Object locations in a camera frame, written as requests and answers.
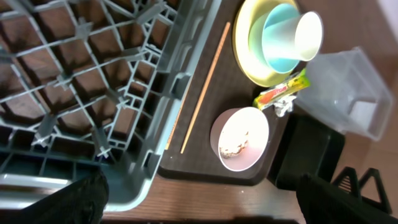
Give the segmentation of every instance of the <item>yellow plate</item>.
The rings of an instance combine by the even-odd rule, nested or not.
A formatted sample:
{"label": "yellow plate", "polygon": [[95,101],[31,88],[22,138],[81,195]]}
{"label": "yellow plate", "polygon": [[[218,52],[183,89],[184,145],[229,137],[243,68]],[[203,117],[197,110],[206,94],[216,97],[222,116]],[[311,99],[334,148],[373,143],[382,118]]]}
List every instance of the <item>yellow plate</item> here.
{"label": "yellow plate", "polygon": [[294,0],[246,0],[235,18],[232,36],[235,59],[242,72],[259,86],[280,84],[290,74],[273,71],[260,63],[249,50],[249,31],[253,23],[281,3],[289,3],[297,8]]}

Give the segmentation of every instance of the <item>black object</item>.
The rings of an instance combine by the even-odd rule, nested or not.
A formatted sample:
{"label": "black object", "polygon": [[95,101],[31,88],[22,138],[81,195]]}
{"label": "black object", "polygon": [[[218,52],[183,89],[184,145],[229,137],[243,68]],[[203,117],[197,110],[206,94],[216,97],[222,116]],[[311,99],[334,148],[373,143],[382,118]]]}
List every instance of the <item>black object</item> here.
{"label": "black object", "polygon": [[[375,202],[367,197],[361,196],[361,190],[368,182],[368,180],[374,177],[376,182],[377,192],[379,194],[380,202]],[[383,183],[380,178],[380,173],[377,169],[369,168],[368,171],[358,181],[356,172],[351,167],[345,167],[338,177],[333,181],[333,185],[341,188],[342,190],[350,193],[356,197],[359,201],[365,202],[373,207],[379,209],[382,212],[391,214],[391,206],[387,198],[386,191],[384,190]]]}
{"label": "black object", "polygon": [[[355,180],[356,173],[352,175],[352,168],[347,168],[341,173],[342,176],[350,176],[350,179]],[[367,174],[359,181],[356,179],[356,185],[353,186],[357,191],[360,191],[360,183],[366,182],[371,175],[378,177],[378,171],[369,169]],[[304,215],[307,224],[322,223],[322,224],[371,224],[371,223],[385,223],[397,224],[398,220],[389,216],[387,213],[364,203],[361,197],[347,194],[345,191],[339,189],[335,185],[324,181],[319,177],[311,174],[305,174],[301,177],[296,190],[298,204]]]}
{"label": "black object", "polygon": [[106,177],[98,171],[22,209],[10,220],[0,223],[100,223],[108,195]]}
{"label": "black object", "polygon": [[343,150],[345,137],[321,122],[292,114],[268,179],[279,189],[295,190],[304,173],[330,182]]}
{"label": "black object", "polygon": [[250,169],[242,172],[228,170],[222,165],[210,146],[210,129],[215,119],[228,109],[251,106],[254,97],[261,91],[242,73],[236,63],[232,47],[232,26],[220,53],[185,152],[180,153],[185,133],[224,26],[227,22],[233,24],[241,3],[237,0],[221,3],[190,84],[169,150],[164,152],[160,162],[158,174],[162,177],[223,184],[256,185],[265,178],[269,171],[287,122],[287,118],[278,118],[272,108],[265,111],[269,122],[269,143],[266,152]]}

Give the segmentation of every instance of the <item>clear plastic container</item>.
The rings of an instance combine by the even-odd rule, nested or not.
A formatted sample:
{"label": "clear plastic container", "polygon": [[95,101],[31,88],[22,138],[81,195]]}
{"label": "clear plastic container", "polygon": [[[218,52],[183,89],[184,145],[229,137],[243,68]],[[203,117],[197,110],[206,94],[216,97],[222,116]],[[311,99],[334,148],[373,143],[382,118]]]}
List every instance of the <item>clear plastic container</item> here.
{"label": "clear plastic container", "polygon": [[329,127],[380,140],[394,99],[360,47],[317,55],[307,65],[311,86],[296,104]]}

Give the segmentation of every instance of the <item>dish rack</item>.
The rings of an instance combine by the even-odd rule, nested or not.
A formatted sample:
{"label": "dish rack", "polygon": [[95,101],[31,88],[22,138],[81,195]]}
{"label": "dish rack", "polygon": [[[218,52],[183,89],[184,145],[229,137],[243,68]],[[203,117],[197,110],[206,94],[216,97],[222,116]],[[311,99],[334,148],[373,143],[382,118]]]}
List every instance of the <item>dish rack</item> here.
{"label": "dish rack", "polygon": [[[221,1],[5,3],[0,208],[27,207],[99,168],[109,184],[105,211],[136,207],[149,191]],[[53,26],[59,17],[63,22]]]}

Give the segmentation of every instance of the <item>pink bowl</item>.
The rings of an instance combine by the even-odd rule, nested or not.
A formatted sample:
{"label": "pink bowl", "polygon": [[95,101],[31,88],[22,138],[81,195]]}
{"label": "pink bowl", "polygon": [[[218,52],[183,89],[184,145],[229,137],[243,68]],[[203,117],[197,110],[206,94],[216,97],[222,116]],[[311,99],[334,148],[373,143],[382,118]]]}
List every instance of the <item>pink bowl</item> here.
{"label": "pink bowl", "polygon": [[[248,132],[248,144],[229,159],[221,157],[219,147],[236,141],[236,136]],[[253,166],[264,153],[268,143],[269,126],[264,113],[257,108],[230,109],[218,116],[210,131],[210,144],[221,163],[239,172]]]}

